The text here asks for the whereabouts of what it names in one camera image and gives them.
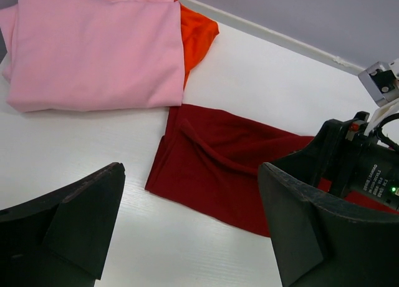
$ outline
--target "clothing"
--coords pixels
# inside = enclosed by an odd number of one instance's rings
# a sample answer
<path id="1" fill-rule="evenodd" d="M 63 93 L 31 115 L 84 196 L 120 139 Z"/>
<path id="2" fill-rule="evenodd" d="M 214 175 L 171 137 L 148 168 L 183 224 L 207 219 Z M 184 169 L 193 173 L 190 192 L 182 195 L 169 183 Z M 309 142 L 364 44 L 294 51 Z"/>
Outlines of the clothing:
<path id="1" fill-rule="evenodd" d="M 185 86 L 190 70 L 208 53 L 214 38 L 219 34 L 218 23 L 180 5 L 181 36 L 185 54 Z"/>
<path id="2" fill-rule="evenodd" d="M 312 139 L 222 110 L 172 107 L 145 189 L 229 225 L 270 236 L 257 168 L 304 148 Z M 323 181 L 319 188 L 327 191 L 329 183 Z M 346 200 L 391 211 L 355 192 Z"/>
<path id="3" fill-rule="evenodd" d="M 180 4 L 148 1 L 18 0 L 7 102 L 21 112 L 181 105 Z"/>

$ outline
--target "white tabletop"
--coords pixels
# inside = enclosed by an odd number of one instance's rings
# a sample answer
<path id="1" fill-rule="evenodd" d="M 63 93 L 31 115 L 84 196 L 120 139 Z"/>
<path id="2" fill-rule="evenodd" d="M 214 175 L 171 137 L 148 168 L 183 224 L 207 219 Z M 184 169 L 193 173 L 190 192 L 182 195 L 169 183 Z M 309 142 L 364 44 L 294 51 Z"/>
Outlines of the white tabletop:
<path id="1" fill-rule="evenodd" d="M 97 287 L 281 286 L 270 239 L 144 191 L 166 109 L 20 114 L 5 103 L 8 88 L 1 78 L 0 209 L 111 162 L 126 168 Z M 327 119 L 347 120 L 377 108 L 355 76 L 222 24 L 188 79 L 185 102 L 297 134 L 316 134 Z M 399 131 L 390 136 L 399 139 Z"/>

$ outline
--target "orange shirt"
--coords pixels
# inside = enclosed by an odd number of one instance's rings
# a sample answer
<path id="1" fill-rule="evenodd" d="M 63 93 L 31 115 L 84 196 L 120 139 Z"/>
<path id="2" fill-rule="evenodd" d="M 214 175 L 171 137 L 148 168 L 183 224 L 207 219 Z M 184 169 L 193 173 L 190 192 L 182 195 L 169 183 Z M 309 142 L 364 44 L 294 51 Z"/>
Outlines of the orange shirt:
<path id="1" fill-rule="evenodd" d="M 218 23 L 181 5 L 181 37 L 185 53 L 185 86 L 190 70 L 203 60 L 218 34 Z"/>

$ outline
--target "pink shirt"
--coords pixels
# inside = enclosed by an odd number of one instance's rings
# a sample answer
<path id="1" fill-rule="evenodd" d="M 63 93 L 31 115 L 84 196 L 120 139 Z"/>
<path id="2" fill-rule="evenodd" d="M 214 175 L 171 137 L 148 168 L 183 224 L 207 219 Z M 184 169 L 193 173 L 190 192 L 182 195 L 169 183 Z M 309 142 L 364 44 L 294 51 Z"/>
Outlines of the pink shirt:
<path id="1" fill-rule="evenodd" d="M 0 11 L 11 53 L 7 102 L 21 112 L 181 105 L 173 0 L 18 0 Z"/>

